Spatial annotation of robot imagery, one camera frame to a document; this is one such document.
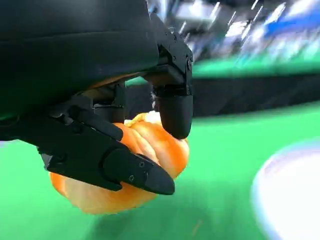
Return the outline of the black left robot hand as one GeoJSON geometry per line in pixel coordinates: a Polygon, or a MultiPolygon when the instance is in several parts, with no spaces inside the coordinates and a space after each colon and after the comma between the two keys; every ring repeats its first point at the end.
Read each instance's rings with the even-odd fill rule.
{"type": "Polygon", "coordinates": [[[153,86],[162,126],[186,138],[193,54],[145,0],[3,0],[0,139],[37,147],[46,170],[112,191],[172,195],[173,178],[122,143],[125,81],[153,86]]]}

